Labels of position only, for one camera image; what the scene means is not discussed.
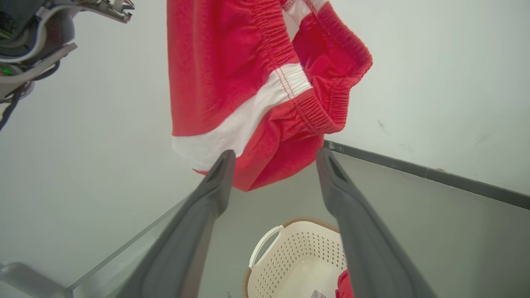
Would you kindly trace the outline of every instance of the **label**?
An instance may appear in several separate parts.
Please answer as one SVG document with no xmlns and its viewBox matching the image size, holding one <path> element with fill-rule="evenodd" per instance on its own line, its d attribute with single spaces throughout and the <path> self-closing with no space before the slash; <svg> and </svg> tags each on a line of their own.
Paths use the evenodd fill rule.
<svg viewBox="0 0 530 298">
<path fill-rule="evenodd" d="M 326 296 L 324 296 L 324 294 L 322 294 L 321 292 L 317 291 L 317 289 L 314 289 L 310 298 L 326 298 Z"/>
</svg>

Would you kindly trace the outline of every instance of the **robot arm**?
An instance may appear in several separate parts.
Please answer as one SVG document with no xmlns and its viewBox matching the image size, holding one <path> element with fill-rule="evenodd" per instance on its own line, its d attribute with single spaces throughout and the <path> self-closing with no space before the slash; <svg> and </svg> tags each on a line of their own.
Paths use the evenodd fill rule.
<svg viewBox="0 0 530 298">
<path fill-rule="evenodd" d="M 77 48 L 73 18 L 89 11 L 127 23 L 131 0 L 7 0 L 0 2 L 0 103 L 4 127 L 34 81 L 52 75 L 60 60 Z"/>
</svg>

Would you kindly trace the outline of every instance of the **laundry basket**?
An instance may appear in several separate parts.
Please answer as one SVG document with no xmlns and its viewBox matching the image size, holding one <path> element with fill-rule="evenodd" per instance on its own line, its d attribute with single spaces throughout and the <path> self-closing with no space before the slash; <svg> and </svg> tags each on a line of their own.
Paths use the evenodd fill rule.
<svg viewBox="0 0 530 298">
<path fill-rule="evenodd" d="M 263 245 L 278 236 L 257 260 Z M 314 290 L 335 297 L 337 279 L 347 268 L 338 229 L 299 218 L 267 232 L 254 248 L 243 280 L 245 298 L 312 298 Z"/>
</svg>

